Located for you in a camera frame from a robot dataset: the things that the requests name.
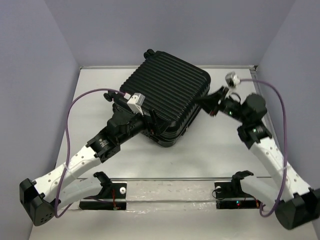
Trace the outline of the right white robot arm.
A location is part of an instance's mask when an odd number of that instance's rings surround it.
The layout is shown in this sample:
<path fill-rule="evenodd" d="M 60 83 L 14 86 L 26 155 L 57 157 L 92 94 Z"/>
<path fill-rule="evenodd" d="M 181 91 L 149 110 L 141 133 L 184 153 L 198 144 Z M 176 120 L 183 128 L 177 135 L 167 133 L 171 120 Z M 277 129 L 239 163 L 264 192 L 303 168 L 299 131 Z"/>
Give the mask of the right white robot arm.
<path fill-rule="evenodd" d="M 276 187 L 259 180 L 251 171 L 238 171 L 229 182 L 217 183 L 220 198 L 254 197 L 259 207 L 270 207 L 279 223 L 287 230 L 320 217 L 320 190 L 313 189 L 293 169 L 277 147 L 262 118 L 267 113 L 265 99 L 249 94 L 244 102 L 234 100 L 228 87 L 199 97 L 195 102 L 210 116 L 222 112 L 239 121 L 238 136 L 247 149 L 265 167 Z"/>

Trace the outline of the black hard-shell suitcase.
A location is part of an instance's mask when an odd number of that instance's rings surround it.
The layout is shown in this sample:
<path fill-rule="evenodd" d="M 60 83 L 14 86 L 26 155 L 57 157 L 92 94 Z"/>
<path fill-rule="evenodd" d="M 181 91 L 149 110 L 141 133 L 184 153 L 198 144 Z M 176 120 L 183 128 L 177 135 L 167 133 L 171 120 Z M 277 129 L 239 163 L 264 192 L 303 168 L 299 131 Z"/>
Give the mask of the black hard-shell suitcase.
<path fill-rule="evenodd" d="M 113 113 L 133 113 L 125 93 L 143 94 L 143 114 L 155 110 L 157 116 L 171 124 L 161 135 L 140 133 L 162 147 L 171 147 L 200 112 L 195 99 L 209 92 L 211 77 L 205 70 L 164 51 L 148 49 L 143 56 L 144 62 L 123 82 L 119 92 L 109 90 L 103 96 L 113 103 Z"/>

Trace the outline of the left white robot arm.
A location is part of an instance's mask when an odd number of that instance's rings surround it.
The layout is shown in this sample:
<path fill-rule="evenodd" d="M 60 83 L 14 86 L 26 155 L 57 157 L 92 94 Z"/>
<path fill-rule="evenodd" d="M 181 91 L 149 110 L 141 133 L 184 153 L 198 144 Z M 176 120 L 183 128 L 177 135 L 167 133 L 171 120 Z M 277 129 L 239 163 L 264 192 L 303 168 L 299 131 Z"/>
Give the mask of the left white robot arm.
<path fill-rule="evenodd" d="M 73 182 L 88 170 L 104 163 L 121 150 L 121 144 L 137 134 L 147 131 L 161 135 L 171 122 L 156 115 L 155 110 L 147 114 L 117 111 L 106 126 L 90 139 L 73 157 L 49 173 L 19 184 L 19 201 L 34 226 L 41 226 L 56 216 L 59 207 L 71 204 L 72 197 L 79 197 L 71 187 Z"/>

